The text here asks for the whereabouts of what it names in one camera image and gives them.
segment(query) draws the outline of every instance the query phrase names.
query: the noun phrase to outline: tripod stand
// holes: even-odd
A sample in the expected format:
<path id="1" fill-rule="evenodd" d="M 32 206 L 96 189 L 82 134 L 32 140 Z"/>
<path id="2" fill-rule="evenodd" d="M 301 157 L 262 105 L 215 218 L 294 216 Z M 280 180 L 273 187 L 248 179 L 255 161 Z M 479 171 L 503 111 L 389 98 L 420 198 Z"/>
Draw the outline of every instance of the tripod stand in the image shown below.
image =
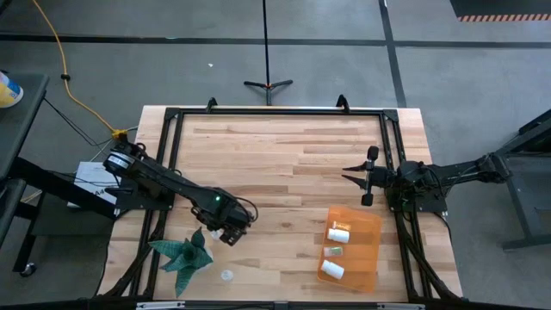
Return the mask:
<path id="1" fill-rule="evenodd" d="M 243 84 L 248 86 L 260 87 L 266 91 L 266 105 L 272 105 L 272 90 L 278 86 L 289 85 L 293 83 L 293 80 L 286 80 L 277 83 L 269 82 L 269 56 L 268 56 L 268 26 L 266 25 L 266 0 L 262 1 L 263 19 L 264 19 L 264 52 L 266 59 L 266 84 L 244 81 Z"/>

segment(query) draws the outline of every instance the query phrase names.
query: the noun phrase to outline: wooden table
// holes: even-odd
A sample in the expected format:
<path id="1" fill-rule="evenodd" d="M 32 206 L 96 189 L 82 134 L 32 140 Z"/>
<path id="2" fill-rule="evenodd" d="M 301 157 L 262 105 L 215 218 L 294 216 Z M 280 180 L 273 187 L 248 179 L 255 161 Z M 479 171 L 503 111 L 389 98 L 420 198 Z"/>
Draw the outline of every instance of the wooden table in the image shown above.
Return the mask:
<path id="1" fill-rule="evenodd" d="M 136 141 L 147 146 L 150 156 L 155 156 L 158 148 L 165 108 L 146 106 L 141 116 Z M 399 119 L 407 158 L 430 163 L 420 110 L 399 109 Z M 380 125 L 371 116 L 186 115 L 176 168 L 193 182 L 220 186 L 254 201 L 260 218 L 234 247 L 206 234 L 214 265 L 195 274 L 180 299 L 406 301 L 395 221 L 382 190 L 374 189 L 372 207 L 362 207 L 362 191 L 340 176 L 343 167 L 361 164 L 372 145 L 382 149 Z M 170 142 L 166 149 L 165 166 Z M 377 164 L 385 164 L 384 156 Z M 331 205 L 365 210 L 383 219 L 372 294 L 317 280 L 325 218 Z M 201 225 L 189 207 L 188 201 L 176 198 L 166 239 L 184 240 Z M 99 293 L 109 290 L 134 259 L 143 217 L 144 212 L 132 211 L 115 223 Z M 449 288 L 461 295 L 446 226 L 434 214 L 419 214 L 419 224 L 427 260 Z M 161 264 L 167 261 L 167 257 L 161 258 Z M 145 262 L 140 292 L 149 265 Z M 412 267 L 419 284 L 417 264 Z M 220 278 L 223 270 L 233 272 L 231 282 Z M 175 280 L 175 272 L 160 270 L 155 299 L 175 299 Z"/>

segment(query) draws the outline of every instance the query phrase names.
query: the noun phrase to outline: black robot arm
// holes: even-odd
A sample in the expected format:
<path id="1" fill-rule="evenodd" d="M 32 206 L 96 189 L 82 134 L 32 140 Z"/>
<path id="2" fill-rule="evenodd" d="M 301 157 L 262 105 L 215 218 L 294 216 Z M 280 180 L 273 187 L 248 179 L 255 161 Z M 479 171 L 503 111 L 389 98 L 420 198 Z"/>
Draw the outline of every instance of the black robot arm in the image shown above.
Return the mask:
<path id="1" fill-rule="evenodd" d="M 505 160 L 494 153 L 474 161 L 445 166 L 404 161 L 397 170 L 389 170 L 375 166 L 378 152 L 376 146 L 371 146 L 364 164 L 344 168 L 345 171 L 367 172 L 365 179 L 343 175 L 366 191 L 362 197 L 364 206 L 372 204 L 371 187 L 375 186 L 385 189 L 389 207 L 393 210 L 443 211 L 444 199 L 454 185 L 471 181 L 504 183 L 511 175 Z"/>
<path id="2" fill-rule="evenodd" d="M 220 240 L 229 245 L 234 245 L 246 234 L 246 228 L 258 217 L 258 214 L 253 217 L 237 197 L 225 190 L 197 185 L 163 167 L 147 156 L 143 145 L 121 142 L 111 150 L 103 165 L 123 181 L 131 181 L 131 186 L 108 189 L 110 194 L 117 198 L 138 195 L 146 201 L 142 204 L 143 209 L 148 209 L 148 202 L 153 205 L 171 193 L 181 195 L 192 202 L 191 213 L 209 231 L 224 230 Z"/>

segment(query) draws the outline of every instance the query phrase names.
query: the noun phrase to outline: gray floor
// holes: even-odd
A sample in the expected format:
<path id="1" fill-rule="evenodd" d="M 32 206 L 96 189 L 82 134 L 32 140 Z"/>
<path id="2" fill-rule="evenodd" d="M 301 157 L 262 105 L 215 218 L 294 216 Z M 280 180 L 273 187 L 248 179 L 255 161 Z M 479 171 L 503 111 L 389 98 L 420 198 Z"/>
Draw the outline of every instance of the gray floor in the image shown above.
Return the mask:
<path id="1" fill-rule="evenodd" d="M 446 0 L 387 0 L 395 40 L 551 41 L 550 22 L 460 23 Z M 42 1 L 61 34 L 195 38 L 262 37 L 260 1 Z M 282 39 L 384 39 L 375 0 L 268 0 L 270 33 Z M 0 16 L 0 31 L 49 34 L 30 1 Z M 271 46 L 272 80 L 295 83 L 276 105 L 396 107 L 385 47 Z M 73 93 L 117 127 L 137 125 L 145 104 L 262 105 L 246 79 L 263 81 L 263 49 L 247 45 L 65 44 Z M 495 150 L 549 109 L 548 49 L 398 48 L 407 106 L 421 108 L 435 163 Z M 76 107 L 58 79 L 52 43 L 0 41 L 0 67 L 44 72 L 48 97 L 97 140 L 108 132 Z M 40 109 L 23 156 L 48 169 L 74 171 L 97 152 L 47 106 Z M 551 246 L 504 253 L 521 237 L 505 186 L 464 184 L 448 199 L 449 222 L 465 296 L 473 301 L 551 307 Z M 39 239 L 35 275 L 9 272 L 25 229 L 17 221 L 0 254 L 0 304 L 56 301 L 94 294 L 107 238 Z"/>

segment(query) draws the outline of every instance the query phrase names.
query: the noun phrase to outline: small white object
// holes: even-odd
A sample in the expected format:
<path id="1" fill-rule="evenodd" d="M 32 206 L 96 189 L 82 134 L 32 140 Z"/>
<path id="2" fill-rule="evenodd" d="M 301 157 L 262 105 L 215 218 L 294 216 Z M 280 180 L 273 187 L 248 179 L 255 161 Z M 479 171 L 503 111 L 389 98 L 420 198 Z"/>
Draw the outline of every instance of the small white object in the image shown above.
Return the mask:
<path id="1" fill-rule="evenodd" d="M 222 280 L 230 282 L 233 279 L 233 272 L 231 270 L 224 270 L 222 274 L 220 274 L 220 277 Z"/>
<path id="2" fill-rule="evenodd" d="M 222 233 L 224 233 L 223 230 L 219 229 L 217 231 L 212 231 L 210 232 L 210 236 L 213 237 L 213 240 L 220 240 L 220 236 L 222 235 Z"/>
<path id="3" fill-rule="evenodd" d="M 340 229 L 329 228 L 329 232 L 327 233 L 327 238 L 329 240 L 333 240 L 341 243 L 348 243 L 348 240 L 350 238 L 350 233 L 347 231 L 342 231 Z"/>
<path id="4" fill-rule="evenodd" d="M 321 264 L 321 270 L 338 280 L 343 278 L 344 268 L 328 260 L 324 260 L 324 263 Z"/>

